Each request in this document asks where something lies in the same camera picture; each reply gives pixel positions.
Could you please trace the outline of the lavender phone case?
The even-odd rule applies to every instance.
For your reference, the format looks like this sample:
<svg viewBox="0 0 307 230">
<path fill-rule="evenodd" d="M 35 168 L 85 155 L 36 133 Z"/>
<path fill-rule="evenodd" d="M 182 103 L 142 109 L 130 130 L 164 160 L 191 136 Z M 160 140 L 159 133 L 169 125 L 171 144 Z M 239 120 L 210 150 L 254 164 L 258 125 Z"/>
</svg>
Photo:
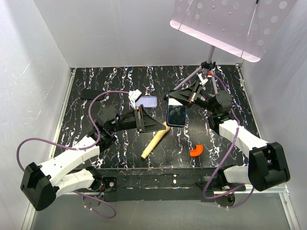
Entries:
<svg viewBox="0 0 307 230">
<path fill-rule="evenodd" d="M 144 108 L 156 108 L 157 98 L 155 96 L 141 96 L 136 102 L 136 106 L 143 105 Z"/>
</svg>

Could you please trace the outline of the dark teal smartphone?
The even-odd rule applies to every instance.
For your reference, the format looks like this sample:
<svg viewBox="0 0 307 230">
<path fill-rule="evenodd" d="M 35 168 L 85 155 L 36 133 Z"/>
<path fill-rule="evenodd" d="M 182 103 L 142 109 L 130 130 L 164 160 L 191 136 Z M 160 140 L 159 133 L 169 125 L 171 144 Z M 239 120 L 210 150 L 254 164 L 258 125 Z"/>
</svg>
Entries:
<svg viewBox="0 0 307 230">
<path fill-rule="evenodd" d="M 174 98 L 168 98 L 167 120 L 169 127 L 184 127 L 186 125 L 187 108 Z"/>
</svg>

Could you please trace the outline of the black smartphone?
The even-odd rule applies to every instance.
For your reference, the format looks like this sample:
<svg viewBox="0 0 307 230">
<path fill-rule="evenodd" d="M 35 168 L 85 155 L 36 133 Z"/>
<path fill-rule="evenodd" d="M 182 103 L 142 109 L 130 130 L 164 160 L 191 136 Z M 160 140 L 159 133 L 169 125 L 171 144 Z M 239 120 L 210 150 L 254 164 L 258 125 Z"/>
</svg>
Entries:
<svg viewBox="0 0 307 230">
<path fill-rule="evenodd" d="M 93 100 L 95 97 L 102 94 L 103 92 L 104 91 L 100 90 L 85 89 L 81 91 L 80 98 L 84 100 Z"/>
</svg>

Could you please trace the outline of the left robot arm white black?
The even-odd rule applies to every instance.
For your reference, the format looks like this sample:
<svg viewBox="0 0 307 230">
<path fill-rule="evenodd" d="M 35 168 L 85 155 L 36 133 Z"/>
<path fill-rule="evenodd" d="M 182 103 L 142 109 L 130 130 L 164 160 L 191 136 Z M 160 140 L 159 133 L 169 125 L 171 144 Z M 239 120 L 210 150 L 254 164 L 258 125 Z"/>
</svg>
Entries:
<svg viewBox="0 0 307 230">
<path fill-rule="evenodd" d="M 152 118 L 143 105 L 119 115 L 116 108 L 102 108 L 93 128 L 71 149 L 40 164 L 26 166 L 21 191 L 37 211 L 50 206 L 59 196 L 78 189 L 98 191 L 103 176 L 93 166 L 72 172 L 88 159 L 98 156 L 116 141 L 115 132 L 136 129 L 140 133 L 165 130 L 165 125 Z"/>
</svg>

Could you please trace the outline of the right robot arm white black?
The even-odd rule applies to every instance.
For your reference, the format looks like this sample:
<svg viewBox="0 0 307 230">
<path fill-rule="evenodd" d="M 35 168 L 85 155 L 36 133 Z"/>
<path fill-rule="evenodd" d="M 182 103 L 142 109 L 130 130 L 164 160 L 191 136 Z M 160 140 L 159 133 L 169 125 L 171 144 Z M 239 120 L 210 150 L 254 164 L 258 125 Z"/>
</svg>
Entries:
<svg viewBox="0 0 307 230">
<path fill-rule="evenodd" d="M 199 82 L 191 86 L 172 90 L 169 99 L 183 106 L 196 104 L 211 113 L 208 123 L 216 134 L 232 142 L 248 158 L 247 166 L 218 166 L 206 186 L 215 185 L 222 190 L 230 189 L 234 184 L 250 184 L 258 191 L 264 191 L 290 180 L 290 172 L 284 149 L 278 142 L 269 143 L 251 134 L 232 113 L 232 96 L 220 91 L 210 96 Z"/>
</svg>

